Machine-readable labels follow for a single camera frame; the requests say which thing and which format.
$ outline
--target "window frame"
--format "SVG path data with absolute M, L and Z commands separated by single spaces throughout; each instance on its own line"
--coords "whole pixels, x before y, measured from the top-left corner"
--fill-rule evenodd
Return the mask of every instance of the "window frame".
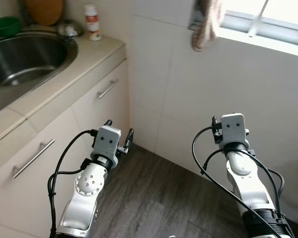
M 268 1 L 258 15 L 227 10 L 221 27 L 244 32 L 249 37 L 256 35 L 298 45 L 298 25 L 262 16 Z M 198 4 L 195 4 L 189 29 L 196 30 L 202 19 Z

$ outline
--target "cabinet drawer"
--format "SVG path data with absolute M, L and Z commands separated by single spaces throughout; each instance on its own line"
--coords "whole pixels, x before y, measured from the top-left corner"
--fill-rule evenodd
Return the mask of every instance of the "cabinet drawer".
M 73 113 L 68 109 L 0 168 L 0 224 L 36 237 L 49 236 L 51 214 L 47 180 L 63 150 L 79 132 Z M 49 148 L 18 177 L 12 178 L 15 165 L 26 164 L 40 150 L 41 142 L 52 139 L 55 142 Z M 83 139 L 78 139 L 67 152 L 61 170 L 79 169 L 89 153 Z M 58 176 L 55 197 L 57 221 L 73 195 L 74 177 Z
M 98 129 L 108 119 L 113 120 L 112 126 L 122 131 L 123 143 L 129 130 L 127 61 L 91 88 L 72 109 L 81 130 Z M 90 147 L 92 138 L 85 137 L 85 141 Z

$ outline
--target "metal handle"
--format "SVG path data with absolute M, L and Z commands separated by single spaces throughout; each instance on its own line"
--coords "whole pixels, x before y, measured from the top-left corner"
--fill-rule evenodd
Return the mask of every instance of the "metal handle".
M 98 93 L 97 93 L 97 97 L 98 97 L 98 98 L 102 98 L 102 97 L 104 97 L 104 95 L 105 95 L 106 93 L 108 93 L 109 90 L 112 89 L 118 82 L 119 82 L 119 79 L 111 80 L 111 81 L 110 81 L 110 84 L 111 84 L 111 85 L 110 85 L 104 92 L 98 92 Z
M 30 164 L 32 164 L 33 161 L 35 161 L 44 151 L 46 151 L 47 148 L 49 148 L 53 143 L 54 143 L 54 139 L 50 140 L 47 144 L 46 143 L 43 143 L 41 142 L 40 145 L 44 146 L 42 148 L 42 150 L 40 150 L 35 156 L 33 156 L 33 158 L 28 162 L 26 163 L 22 168 L 20 168 L 19 166 L 14 166 L 14 169 L 15 169 L 15 174 L 13 176 L 13 178 L 15 179 L 16 177 L 18 177 L 27 167 L 29 167 Z

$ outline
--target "white bottle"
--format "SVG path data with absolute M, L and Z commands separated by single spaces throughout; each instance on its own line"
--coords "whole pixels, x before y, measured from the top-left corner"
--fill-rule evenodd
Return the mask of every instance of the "white bottle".
M 99 41 L 101 39 L 100 27 L 98 21 L 97 11 L 94 5 L 85 5 L 85 19 L 87 23 L 87 29 L 89 32 L 89 38 L 92 41 Z

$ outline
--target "kitchen countertop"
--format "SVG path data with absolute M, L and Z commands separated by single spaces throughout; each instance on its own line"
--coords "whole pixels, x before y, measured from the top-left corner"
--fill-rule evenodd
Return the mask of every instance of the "kitchen countertop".
M 35 133 L 29 132 L 30 136 L 26 136 L 24 130 L 22 143 L 16 145 L 21 149 L 34 138 L 34 134 L 38 134 L 126 58 L 125 44 L 119 40 L 104 36 L 95 42 L 84 35 L 76 39 L 76 43 L 78 54 L 66 69 L 0 111 L 0 144 L 4 140 L 5 144 L 10 143 L 16 136 L 13 131 L 20 135 L 22 128 L 30 125 Z M 92 70 L 96 70 L 96 77 L 83 77 Z M 0 155 L 0 165 L 8 156 L 2 158 Z

